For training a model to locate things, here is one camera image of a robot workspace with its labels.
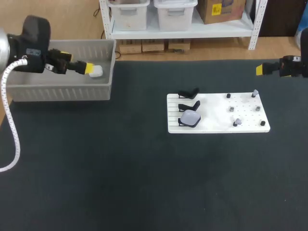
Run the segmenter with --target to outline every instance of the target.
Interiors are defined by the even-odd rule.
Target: black plastic clip
[[[194,125],[188,125],[188,124],[182,123],[182,122],[181,122],[181,118],[178,118],[178,123],[179,123],[179,126],[180,126],[180,127],[195,128],[195,127],[198,125],[198,123],[200,122],[200,120],[201,120],[201,117],[197,120],[197,122],[196,122]]]
[[[179,104],[179,112],[184,112],[186,110],[196,111],[199,108],[199,106],[200,106],[199,100],[192,107],[184,105],[184,104]]]
[[[178,95],[179,98],[188,98],[193,100],[196,95],[199,93],[199,88],[195,88],[192,91],[179,90]]]

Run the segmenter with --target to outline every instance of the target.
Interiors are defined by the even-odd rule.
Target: gray basket
[[[71,53],[74,61],[101,65],[103,76],[91,78],[75,71],[67,71],[66,75],[48,70],[42,74],[12,72],[8,78],[7,92],[14,101],[109,100],[116,59],[115,42],[102,39],[51,41],[50,49]]]

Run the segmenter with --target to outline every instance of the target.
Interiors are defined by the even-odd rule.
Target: shelf
[[[157,9],[148,7],[148,28],[144,31],[120,31],[114,24],[112,38],[114,39],[192,39],[192,38],[222,38],[250,37],[253,23],[245,11],[242,19],[205,25],[196,9],[192,15],[192,27],[188,31],[165,32],[159,30]]]

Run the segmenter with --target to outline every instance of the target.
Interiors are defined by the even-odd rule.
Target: storage box lid
[[[197,4],[198,0],[154,0],[156,8],[187,8]]]
[[[119,4],[115,1],[107,1],[107,5],[109,7],[116,7],[116,8],[125,8],[125,7],[143,7],[148,6],[150,4],[150,0],[140,0],[140,3],[138,4]]]

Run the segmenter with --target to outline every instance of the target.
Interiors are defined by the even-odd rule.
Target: white shelf post
[[[102,13],[103,25],[105,30],[106,39],[112,39],[112,27],[111,21],[109,17],[109,7],[107,6],[108,0],[100,0],[100,8]]]
[[[256,17],[248,47],[249,50],[254,50],[256,48],[267,3],[268,0],[256,0]]]

